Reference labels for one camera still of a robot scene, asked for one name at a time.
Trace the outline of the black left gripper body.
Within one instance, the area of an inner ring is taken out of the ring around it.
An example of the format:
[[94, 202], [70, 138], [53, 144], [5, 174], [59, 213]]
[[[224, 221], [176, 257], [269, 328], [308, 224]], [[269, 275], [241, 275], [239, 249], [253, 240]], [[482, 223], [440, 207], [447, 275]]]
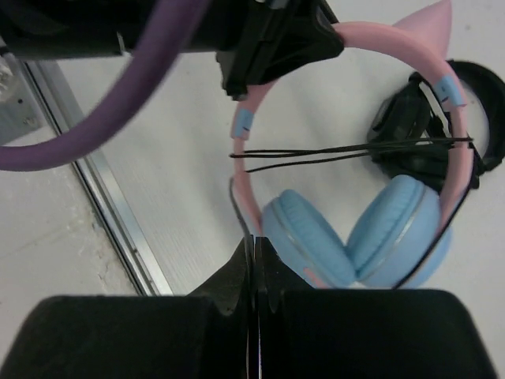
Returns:
[[248, 94], [284, 31], [282, 1], [142, 1], [135, 32], [122, 34], [132, 59], [118, 98], [147, 99], [179, 54], [215, 52], [228, 96]]

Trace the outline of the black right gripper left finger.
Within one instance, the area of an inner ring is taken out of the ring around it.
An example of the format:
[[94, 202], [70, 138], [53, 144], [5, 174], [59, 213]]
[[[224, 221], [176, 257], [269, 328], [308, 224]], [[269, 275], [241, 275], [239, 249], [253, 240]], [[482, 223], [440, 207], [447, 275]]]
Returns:
[[251, 238], [184, 296], [54, 296], [26, 317], [4, 378], [252, 378]]

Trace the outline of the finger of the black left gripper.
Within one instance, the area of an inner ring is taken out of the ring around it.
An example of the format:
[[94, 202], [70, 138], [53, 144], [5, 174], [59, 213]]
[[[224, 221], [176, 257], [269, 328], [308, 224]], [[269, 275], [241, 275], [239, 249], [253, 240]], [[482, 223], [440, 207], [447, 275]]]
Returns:
[[252, 1], [239, 48], [237, 79], [266, 84], [300, 67], [339, 56], [338, 22], [325, 1]]

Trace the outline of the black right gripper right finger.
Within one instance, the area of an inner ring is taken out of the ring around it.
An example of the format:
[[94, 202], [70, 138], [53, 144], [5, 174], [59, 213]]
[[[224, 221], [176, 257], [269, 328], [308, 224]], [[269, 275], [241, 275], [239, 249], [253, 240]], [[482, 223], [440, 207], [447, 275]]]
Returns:
[[255, 243], [265, 378], [494, 378], [468, 310], [440, 290], [311, 288]]

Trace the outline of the pink blue cat-ear headphones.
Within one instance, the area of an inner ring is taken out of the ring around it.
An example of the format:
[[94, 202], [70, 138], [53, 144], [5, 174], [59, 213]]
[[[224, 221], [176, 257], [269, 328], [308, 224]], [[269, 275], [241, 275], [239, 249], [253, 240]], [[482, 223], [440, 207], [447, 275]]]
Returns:
[[233, 191], [255, 230], [282, 262], [314, 287], [413, 288], [437, 269], [449, 244], [449, 223], [468, 189], [473, 152], [467, 140], [466, 95], [446, 61], [452, 5], [440, 1], [387, 25], [367, 21], [333, 24], [346, 47], [390, 55], [418, 71], [451, 115], [455, 145], [448, 154], [440, 193], [408, 175], [394, 177], [376, 196], [343, 242], [299, 193], [286, 190], [260, 207], [245, 169], [244, 146], [254, 115], [271, 89], [256, 85], [234, 114]]

